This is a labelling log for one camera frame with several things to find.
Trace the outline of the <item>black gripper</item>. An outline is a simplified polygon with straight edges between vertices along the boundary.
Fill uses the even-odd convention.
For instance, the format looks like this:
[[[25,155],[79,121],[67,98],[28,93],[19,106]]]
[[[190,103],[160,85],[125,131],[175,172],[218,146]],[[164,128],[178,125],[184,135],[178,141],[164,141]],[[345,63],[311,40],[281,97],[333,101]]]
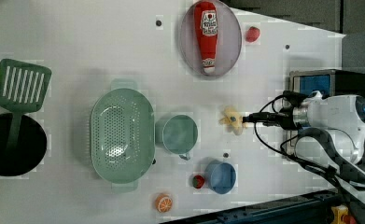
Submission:
[[[244,126],[252,126],[254,124],[262,124],[265,120],[264,124],[267,126],[277,126],[281,127],[284,130],[295,130],[296,125],[293,121],[293,108],[282,108],[277,113],[270,113],[267,118],[263,113],[253,113],[246,117],[243,117]]]

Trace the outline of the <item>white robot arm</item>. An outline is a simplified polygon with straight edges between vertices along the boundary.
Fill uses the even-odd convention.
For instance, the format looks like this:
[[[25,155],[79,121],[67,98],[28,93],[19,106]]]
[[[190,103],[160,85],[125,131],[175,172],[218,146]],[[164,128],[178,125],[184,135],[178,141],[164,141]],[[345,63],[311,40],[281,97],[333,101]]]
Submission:
[[[320,91],[309,95],[284,91],[279,97],[288,105],[274,112],[252,113],[239,122],[294,131],[289,138],[292,149],[281,144],[277,152],[326,179],[351,210],[365,210],[365,172],[358,168],[364,154],[365,98],[355,94],[325,97]]]

